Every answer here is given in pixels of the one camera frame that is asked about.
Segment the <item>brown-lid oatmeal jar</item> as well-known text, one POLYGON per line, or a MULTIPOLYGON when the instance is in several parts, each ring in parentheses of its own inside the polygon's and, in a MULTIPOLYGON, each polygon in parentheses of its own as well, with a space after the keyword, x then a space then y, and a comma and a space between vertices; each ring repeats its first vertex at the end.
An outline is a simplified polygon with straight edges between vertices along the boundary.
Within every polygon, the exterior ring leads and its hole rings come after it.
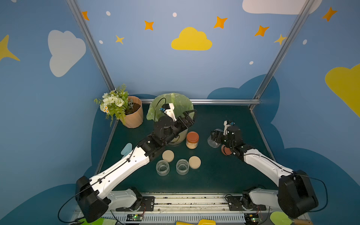
POLYGON ((211 131, 210 136, 207 140, 208 145, 212 148, 218 148, 221 145, 221 138, 223 137, 223 130, 222 129, 215 129, 211 131))
POLYGON ((198 146, 199 135, 197 132, 191 131, 187 134, 186 137, 186 146, 189 149, 195 149, 198 146))

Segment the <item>brown jar lid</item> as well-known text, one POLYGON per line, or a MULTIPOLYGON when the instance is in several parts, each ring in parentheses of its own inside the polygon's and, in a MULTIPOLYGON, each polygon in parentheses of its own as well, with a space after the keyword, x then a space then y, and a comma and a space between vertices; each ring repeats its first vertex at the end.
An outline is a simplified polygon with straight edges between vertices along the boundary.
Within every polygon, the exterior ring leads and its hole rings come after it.
POLYGON ((225 145, 222 145, 221 152, 226 156, 232 155, 232 151, 229 148, 227 148, 225 145))

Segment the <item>beige jar lid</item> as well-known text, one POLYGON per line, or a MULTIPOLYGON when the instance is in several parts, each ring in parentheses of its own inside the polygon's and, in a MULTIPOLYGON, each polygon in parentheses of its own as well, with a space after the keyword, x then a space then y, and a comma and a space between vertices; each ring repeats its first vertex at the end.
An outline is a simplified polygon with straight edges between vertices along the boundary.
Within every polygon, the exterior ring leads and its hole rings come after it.
POLYGON ((170 163, 174 160, 174 152, 171 150, 166 150, 163 152, 162 158, 164 161, 170 163))
POLYGON ((201 160, 197 156, 190 157, 188 163, 192 169, 198 169, 201 166, 201 160))

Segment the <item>beige-lid oatmeal jar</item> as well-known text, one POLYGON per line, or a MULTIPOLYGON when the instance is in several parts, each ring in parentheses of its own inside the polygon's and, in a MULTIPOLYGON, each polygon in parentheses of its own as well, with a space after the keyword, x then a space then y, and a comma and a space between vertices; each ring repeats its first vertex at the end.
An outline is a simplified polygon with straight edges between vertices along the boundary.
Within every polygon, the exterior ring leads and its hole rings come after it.
POLYGON ((186 175, 189 172, 189 162, 185 159, 180 159, 176 163, 176 171, 179 175, 186 175))
POLYGON ((160 175, 160 176, 168 175, 169 172, 170 172, 169 163, 166 162, 165 160, 160 160, 156 164, 156 171, 157 171, 157 174, 160 175))

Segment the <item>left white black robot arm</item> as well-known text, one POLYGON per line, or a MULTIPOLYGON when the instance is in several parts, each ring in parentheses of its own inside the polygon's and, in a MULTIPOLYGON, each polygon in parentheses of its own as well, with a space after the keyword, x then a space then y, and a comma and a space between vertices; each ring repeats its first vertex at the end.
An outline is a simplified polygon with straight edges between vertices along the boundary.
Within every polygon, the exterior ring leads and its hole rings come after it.
POLYGON ((183 116, 176 119, 162 116, 155 122, 153 132, 142 139, 125 158, 91 178, 83 176, 77 180, 75 199, 88 223, 98 220, 108 211, 113 203, 109 195, 118 184, 160 156, 174 138, 194 125, 196 117, 191 116, 192 113, 197 114, 197 111, 185 111, 183 116))

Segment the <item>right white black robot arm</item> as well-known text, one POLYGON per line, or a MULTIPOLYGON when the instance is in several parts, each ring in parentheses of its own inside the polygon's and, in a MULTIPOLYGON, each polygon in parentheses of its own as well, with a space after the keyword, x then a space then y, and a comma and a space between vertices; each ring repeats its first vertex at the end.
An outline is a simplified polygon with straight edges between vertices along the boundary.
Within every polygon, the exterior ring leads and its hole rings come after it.
POLYGON ((280 208, 291 218, 297 218, 318 207, 319 202, 308 175, 302 170, 294 171, 282 166, 244 143, 237 126, 227 125, 225 130, 212 131, 211 141, 229 148, 234 156, 267 176, 278 188, 251 188, 244 191, 241 198, 244 209, 251 210, 257 205, 271 206, 280 208))

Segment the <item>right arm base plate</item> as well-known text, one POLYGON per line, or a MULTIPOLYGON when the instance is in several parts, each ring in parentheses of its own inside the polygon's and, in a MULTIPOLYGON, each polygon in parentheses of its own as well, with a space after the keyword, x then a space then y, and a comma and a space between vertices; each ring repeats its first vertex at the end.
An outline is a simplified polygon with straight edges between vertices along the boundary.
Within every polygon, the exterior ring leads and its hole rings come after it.
POLYGON ((226 195, 225 200, 228 203, 230 211, 265 211, 265 205, 254 204, 248 196, 226 195))

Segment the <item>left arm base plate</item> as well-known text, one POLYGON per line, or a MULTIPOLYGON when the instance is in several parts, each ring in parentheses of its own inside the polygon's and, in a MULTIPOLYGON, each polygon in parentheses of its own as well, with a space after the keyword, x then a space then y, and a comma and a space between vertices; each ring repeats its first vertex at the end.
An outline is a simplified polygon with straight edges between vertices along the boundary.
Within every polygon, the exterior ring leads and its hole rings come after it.
POLYGON ((135 201, 135 203, 130 208, 116 208, 116 212, 140 212, 140 211, 146 211, 146 212, 152 212, 154 210, 154 202, 155 197, 154 196, 144 196, 138 200, 135 201))

